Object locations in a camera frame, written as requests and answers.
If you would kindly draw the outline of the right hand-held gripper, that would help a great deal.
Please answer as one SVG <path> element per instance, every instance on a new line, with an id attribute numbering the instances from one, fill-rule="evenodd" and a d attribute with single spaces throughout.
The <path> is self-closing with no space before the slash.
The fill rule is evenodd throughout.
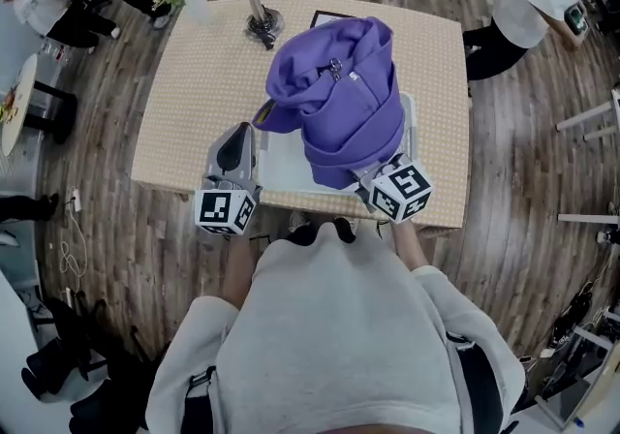
<path id="1" fill-rule="evenodd" d="M 433 184 L 419 161 L 404 153 L 387 162 L 375 162 L 352 174 L 356 194 L 366 208 L 384 213 L 392 223 L 402 223 L 423 211 L 433 192 Z"/>

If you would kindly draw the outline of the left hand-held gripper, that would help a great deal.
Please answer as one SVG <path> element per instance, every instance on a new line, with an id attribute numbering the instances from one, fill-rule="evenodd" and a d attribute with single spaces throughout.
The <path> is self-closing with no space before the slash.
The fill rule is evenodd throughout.
<path id="1" fill-rule="evenodd" d="M 194 195 L 195 225 L 208 233 L 243 235 L 260 200 L 262 187 L 252 180 L 256 165 L 255 133 L 248 122 L 228 129 L 212 143 L 202 188 Z M 241 179 L 227 179 L 233 171 Z"/>

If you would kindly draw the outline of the white plastic laundry basket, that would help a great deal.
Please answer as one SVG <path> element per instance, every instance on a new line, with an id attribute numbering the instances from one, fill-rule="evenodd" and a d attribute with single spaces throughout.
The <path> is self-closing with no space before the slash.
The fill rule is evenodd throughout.
<path id="1" fill-rule="evenodd" d="M 398 153 L 406 153 L 412 160 L 418 157 L 417 105 L 412 94 L 400 93 L 405 110 L 404 135 Z M 318 184 L 313 179 L 306 160 L 300 130 L 289 134 L 261 132 L 259 158 L 255 173 L 266 191 L 276 193 L 319 194 L 352 197 L 356 184 L 337 190 Z"/>

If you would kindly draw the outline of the purple hooded garment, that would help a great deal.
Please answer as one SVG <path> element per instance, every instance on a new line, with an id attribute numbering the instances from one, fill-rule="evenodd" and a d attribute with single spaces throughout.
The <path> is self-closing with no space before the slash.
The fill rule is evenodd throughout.
<path id="1" fill-rule="evenodd" d="M 340 18 L 290 38 L 272 60 L 254 126 L 299 130 L 314 181 L 349 187 L 355 171 L 388 161 L 403 138 L 392 42 L 375 17 Z"/>

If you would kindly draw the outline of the person's right forearm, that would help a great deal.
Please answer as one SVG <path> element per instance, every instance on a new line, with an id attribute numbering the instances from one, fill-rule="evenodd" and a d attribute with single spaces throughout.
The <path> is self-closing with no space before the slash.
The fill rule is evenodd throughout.
<path id="1" fill-rule="evenodd" d="M 390 228 L 396 255 L 410 271 L 429 265 L 413 222 L 391 223 Z"/>

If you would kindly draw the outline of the person's left forearm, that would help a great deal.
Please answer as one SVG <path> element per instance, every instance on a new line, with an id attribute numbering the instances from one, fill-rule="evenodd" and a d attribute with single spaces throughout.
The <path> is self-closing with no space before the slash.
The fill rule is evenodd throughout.
<path id="1" fill-rule="evenodd" d="M 250 237 L 234 236 L 229 242 L 221 297 L 238 310 L 251 289 L 256 263 Z"/>

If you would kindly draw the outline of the beige checkered tablecloth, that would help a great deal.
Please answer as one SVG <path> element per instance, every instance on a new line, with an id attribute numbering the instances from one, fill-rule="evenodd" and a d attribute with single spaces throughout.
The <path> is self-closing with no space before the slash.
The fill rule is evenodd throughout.
<path id="1" fill-rule="evenodd" d="M 458 229 L 468 192 L 469 100 L 458 22 L 414 10 L 355 0 L 265 0 L 285 26 L 280 42 L 306 30 L 315 12 L 373 16 L 394 35 L 402 92 L 416 103 L 418 155 L 434 189 L 420 224 Z M 159 190 L 193 194 L 207 151 L 230 127 L 251 120 L 266 100 L 273 55 L 244 33 L 246 0 L 219 0 L 198 24 L 182 12 L 171 30 L 139 129 L 131 176 Z"/>

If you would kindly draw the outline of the person's grey shirt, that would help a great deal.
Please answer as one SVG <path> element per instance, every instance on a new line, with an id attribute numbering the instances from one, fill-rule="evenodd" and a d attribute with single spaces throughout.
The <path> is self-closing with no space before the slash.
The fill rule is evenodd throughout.
<path id="1" fill-rule="evenodd" d="M 149 393 L 150 434 L 500 434 L 525 371 L 429 264 L 345 219 L 256 258 L 240 310 L 190 305 Z"/>

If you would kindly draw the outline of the white desk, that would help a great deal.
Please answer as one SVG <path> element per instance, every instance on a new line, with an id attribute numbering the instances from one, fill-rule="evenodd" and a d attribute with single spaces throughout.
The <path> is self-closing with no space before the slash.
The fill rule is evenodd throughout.
<path id="1" fill-rule="evenodd" d="M 620 134 L 620 87 L 611 89 L 605 103 L 556 123 L 555 130 L 563 132 L 578 126 L 585 130 L 582 135 L 584 142 Z"/>

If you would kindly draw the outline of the round wooden side table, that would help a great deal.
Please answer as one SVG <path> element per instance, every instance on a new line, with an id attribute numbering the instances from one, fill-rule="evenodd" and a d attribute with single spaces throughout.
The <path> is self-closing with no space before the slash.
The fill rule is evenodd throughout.
<path id="1" fill-rule="evenodd" d="M 52 136 L 57 144 L 63 144 L 73 131 L 77 118 L 78 98 L 73 93 L 62 91 L 37 80 L 38 55 L 31 54 L 24 62 L 16 80 L 12 108 L 16 115 L 2 124 L 0 149 L 5 157 L 13 152 L 24 127 Z M 34 91 L 39 91 L 57 100 L 55 114 L 51 118 L 30 112 Z"/>

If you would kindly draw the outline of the black office chair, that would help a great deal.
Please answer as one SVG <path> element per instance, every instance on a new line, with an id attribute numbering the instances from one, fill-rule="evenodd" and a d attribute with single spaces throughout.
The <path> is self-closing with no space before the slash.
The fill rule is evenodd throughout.
<path id="1" fill-rule="evenodd" d="M 38 400 L 61 391 L 70 374 L 89 375 L 105 368 L 108 376 L 86 397 L 70 406 L 71 434 L 138 434 L 147 428 L 145 411 L 148 395 L 161 359 L 150 358 L 131 327 L 136 351 L 126 350 L 122 340 L 101 326 L 99 313 L 107 303 L 99 299 L 92 308 L 85 294 L 75 294 L 73 308 L 59 298 L 49 298 L 49 318 L 33 318 L 35 326 L 53 325 L 57 336 L 26 358 L 21 379 Z"/>

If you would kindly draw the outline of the black picture frame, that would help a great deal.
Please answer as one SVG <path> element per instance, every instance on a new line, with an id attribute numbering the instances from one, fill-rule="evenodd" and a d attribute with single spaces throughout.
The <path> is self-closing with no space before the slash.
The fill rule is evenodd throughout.
<path id="1" fill-rule="evenodd" d="M 317 10 L 312 17 L 310 28 L 321 26 L 323 24 L 332 22 L 334 20 L 340 20 L 343 18 L 351 18 L 351 16 L 328 12 L 328 11 Z"/>

